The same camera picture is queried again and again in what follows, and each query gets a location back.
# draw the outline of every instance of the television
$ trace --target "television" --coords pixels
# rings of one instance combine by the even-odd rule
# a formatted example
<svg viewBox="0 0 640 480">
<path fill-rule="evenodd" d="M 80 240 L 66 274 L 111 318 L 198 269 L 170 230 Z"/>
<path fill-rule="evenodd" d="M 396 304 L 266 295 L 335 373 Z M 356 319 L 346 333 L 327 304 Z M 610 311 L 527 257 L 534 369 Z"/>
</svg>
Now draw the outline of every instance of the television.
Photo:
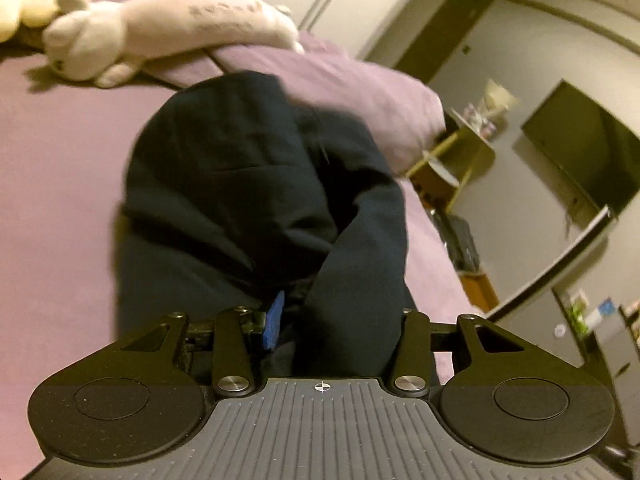
<svg viewBox="0 0 640 480">
<path fill-rule="evenodd" d="M 597 209 L 620 213 L 640 189 L 640 138 L 566 81 L 522 130 Z"/>
</svg>

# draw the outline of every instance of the bed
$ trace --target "bed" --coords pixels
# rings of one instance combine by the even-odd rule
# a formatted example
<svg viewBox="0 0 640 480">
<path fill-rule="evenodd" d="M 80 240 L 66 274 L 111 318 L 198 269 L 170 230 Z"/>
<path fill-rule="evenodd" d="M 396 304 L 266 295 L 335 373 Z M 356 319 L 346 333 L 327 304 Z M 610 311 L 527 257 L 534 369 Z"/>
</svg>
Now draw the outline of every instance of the bed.
<svg viewBox="0 0 640 480">
<path fill-rule="evenodd" d="M 41 53 L 0 46 L 2 480 L 21 478 L 42 459 L 26 415 L 34 387 L 117 336 L 122 175 L 139 130 L 177 88 L 234 70 L 274 73 L 292 100 L 359 115 L 397 174 L 444 129 L 437 95 L 420 82 L 355 62 L 318 38 L 304 35 L 303 43 L 304 58 L 234 46 L 160 60 L 107 91 L 60 82 Z M 454 322 L 472 307 L 412 186 L 401 177 L 398 184 L 409 238 L 405 280 L 419 310 Z M 446 381 L 450 360 L 436 358 Z"/>
</svg>

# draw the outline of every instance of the small item on shelf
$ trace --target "small item on shelf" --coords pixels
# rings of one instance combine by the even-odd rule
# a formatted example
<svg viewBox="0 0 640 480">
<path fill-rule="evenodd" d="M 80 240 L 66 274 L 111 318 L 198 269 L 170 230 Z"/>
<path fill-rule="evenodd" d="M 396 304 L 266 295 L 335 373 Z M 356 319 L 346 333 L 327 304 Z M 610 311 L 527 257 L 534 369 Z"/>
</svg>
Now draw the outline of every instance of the small item on shelf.
<svg viewBox="0 0 640 480">
<path fill-rule="evenodd" d="M 627 326 L 631 326 L 636 320 L 640 317 L 640 300 L 636 300 L 629 305 L 621 305 L 620 312 L 622 312 L 622 316 L 625 318 L 625 322 Z"/>
<path fill-rule="evenodd" d="M 478 111 L 489 121 L 499 121 L 505 112 L 513 108 L 519 99 L 504 86 L 489 79 L 484 87 L 484 96 L 478 104 Z"/>
<path fill-rule="evenodd" d="M 640 339 L 640 319 L 631 325 L 631 332 L 634 335 L 634 339 Z"/>
<path fill-rule="evenodd" d="M 497 131 L 495 124 L 482 116 L 475 106 L 469 104 L 462 112 L 462 118 L 469 124 L 471 129 L 483 139 L 489 140 Z"/>
<path fill-rule="evenodd" d="M 589 307 L 589 300 L 586 294 L 580 290 L 569 299 L 567 308 L 567 316 L 571 325 L 574 327 L 575 333 L 582 338 L 589 334 L 589 329 L 584 322 L 584 313 Z"/>
<path fill-rule="evenodd" d="M 616 311 L 616 306 L 611 301 L 611 298 L 607 298 L 598 307 L 584 317 L 584 324 L 586 325 L 589 332 L 593 332 L 593 329 L 596 328 L 602 320 L 610 316 Z"/>
</svg>

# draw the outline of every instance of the blue object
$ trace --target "blue object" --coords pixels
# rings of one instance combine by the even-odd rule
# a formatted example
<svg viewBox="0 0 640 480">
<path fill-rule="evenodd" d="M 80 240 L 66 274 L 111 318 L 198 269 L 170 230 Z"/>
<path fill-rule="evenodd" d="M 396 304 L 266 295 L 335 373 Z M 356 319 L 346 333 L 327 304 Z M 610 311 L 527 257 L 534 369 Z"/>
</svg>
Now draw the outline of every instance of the blue object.
<svg viewBox="0 0 640 480">
<path fill-rule="evenodd" d="M 284 290 L 281 290 L 267 311 L 264 323 L 264 332 L 262 333 L 262 345 L 265 350 L 273 350 L 278 344 L 278 336 L 280 336 L 280 319 L 282 318 L 283 309 Z"/>
<path fill-rule="evenodd" d="M 616 311 L 616 306 L 611 301 L 611 298 L 607 298 L 598 306 L 598 310 L 603 316 L 608 316 Z"/>
</svg>

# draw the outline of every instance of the wall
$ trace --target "wall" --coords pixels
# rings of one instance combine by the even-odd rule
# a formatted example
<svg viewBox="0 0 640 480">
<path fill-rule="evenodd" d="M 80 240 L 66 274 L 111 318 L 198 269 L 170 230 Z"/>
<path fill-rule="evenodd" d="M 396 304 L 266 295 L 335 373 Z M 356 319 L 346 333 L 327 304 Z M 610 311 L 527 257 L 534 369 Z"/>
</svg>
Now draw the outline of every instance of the wall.
<svg viewBox="0 0 640 480">
<path fill-rule="evenodd" d="M 468 45 L 468 54 L 462 47 Z M 430 86 L 445 107 L 462 109 L 493 78 L 521 99 L 494 141 L 492 168 L 460 195 L 466 218 L 501 299 L 548 266 L 575 239 L 566 208 L 575 196 L 525 139 L 520 125 L 561 79 L 577 86 L 640 134 L 640 57 L 595 32 L 541 10 L 496 0 Z M 577 277 L 592 303 L 640 296 L 640 196 L 606 247 Z"/>
<path fill-rule="evenodd" d="M 410 0 L 382 35 L 367 60 L 393 67 L 445 0 Z"/>
<path fill-rule="evenodd" d="M 544 10 L 621 43 L 640 54 L 640 21 L 596 0 L 509 0 Z"/>
</svg>

